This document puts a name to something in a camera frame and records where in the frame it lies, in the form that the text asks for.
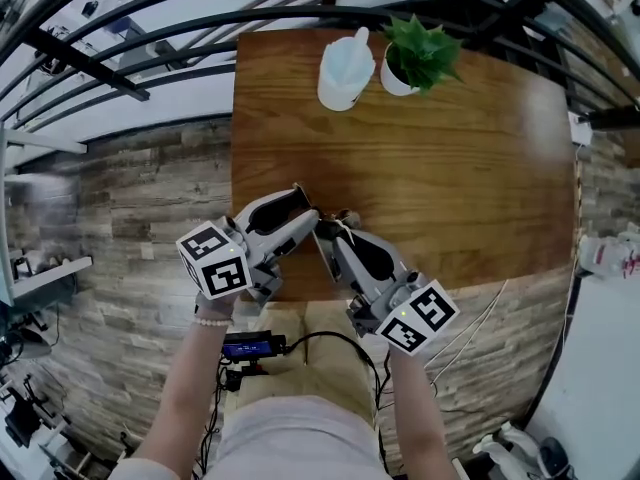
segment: bracelet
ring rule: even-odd
[[[209,320],[207,318],[194,318],[193,323],[204,325],[205,327],[228,327],[233,325],[233,320],[227,318],[225,320]]]

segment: green plant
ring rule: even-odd
[[[391,41],[389,68],[412,88],[419,87],[424,94],[443,75],[462,81],[454,69],[462,41],[447,35],[441,26],[427,30],[415,14],[408,22],[391,16],[391,26],[384,27],[384,34]]]

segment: khaki shorts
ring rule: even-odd
[[[346,315],[346,303],[278,303],[264,310],[255,331],[284,334],[287,345],[306,334],[333,331],[358,341]],[[317,336],[300,343],[289,355],[260,360],[269,375],[247,377],[237,393],[228,393],[224,414],[263,398],[322,397],[374,425],[369,367],[353,346],[335,336]]]

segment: wooden table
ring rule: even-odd
[[[386,93],[386,41],[354,108],[316,96],[318,67],[339,30],[243,34],[238,44],[232,195],[250,201],[300,182],[325,212],[351,208],[407,263],[447,288],[503,280],[569,261],[574,154],[562,89],[470,51],[426,97]],[[338,293],[309,239],[281,262],[280,300]]]

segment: display screen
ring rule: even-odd
[[[271,354],[271,346],[268,341],[257,341],[255,343],[233,343],[224,344],[223,354],[226,357],[261,356]]]

